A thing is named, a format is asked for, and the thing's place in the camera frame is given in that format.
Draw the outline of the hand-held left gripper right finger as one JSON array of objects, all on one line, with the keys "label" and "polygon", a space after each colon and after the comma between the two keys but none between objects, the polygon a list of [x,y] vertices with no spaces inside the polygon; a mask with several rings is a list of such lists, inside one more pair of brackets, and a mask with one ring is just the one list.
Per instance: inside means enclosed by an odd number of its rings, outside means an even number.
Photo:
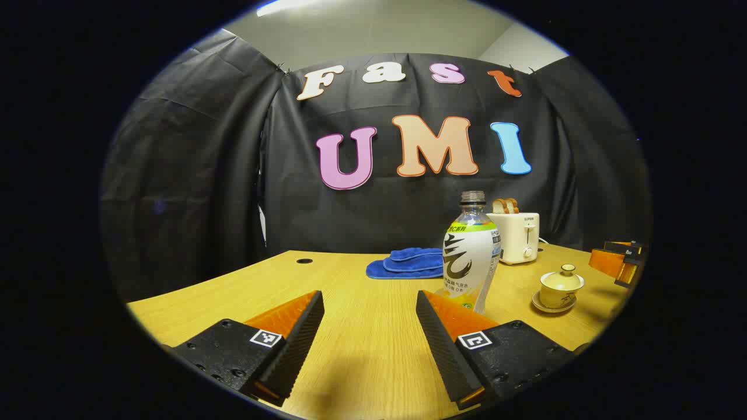
[{"label": "hand-held left gripper right finger", "polygon": [[459,409],[507,401],[575,357],[523,321],[499,324],[427,290],[418,292],[416,314]]}]

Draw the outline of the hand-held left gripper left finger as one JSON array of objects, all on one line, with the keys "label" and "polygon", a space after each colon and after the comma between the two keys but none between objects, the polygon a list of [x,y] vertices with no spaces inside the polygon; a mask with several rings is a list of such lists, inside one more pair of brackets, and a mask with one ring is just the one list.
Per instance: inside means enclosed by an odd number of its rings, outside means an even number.
[{"label": "hand-held left gripper left finger", "polygon": [[324,316],[313,290],[247,321],[224,318],[170,354],[213,381],[250,398],[282,406],[290,397]]}]

